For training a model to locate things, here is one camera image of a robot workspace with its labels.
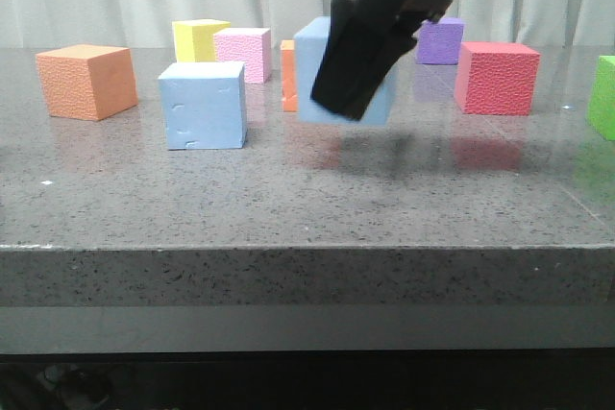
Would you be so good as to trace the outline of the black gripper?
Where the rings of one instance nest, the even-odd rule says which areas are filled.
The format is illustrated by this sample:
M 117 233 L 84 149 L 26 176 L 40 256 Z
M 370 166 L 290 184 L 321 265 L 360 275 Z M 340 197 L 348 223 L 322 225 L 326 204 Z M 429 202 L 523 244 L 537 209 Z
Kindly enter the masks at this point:
M 437 22 L 452 0 L 332 0 L 330 36 L 311 98 L 359 121 L 392 66 L 416 45 L 412 28 Z M 414 15 L 408 23 L 403 13 Z

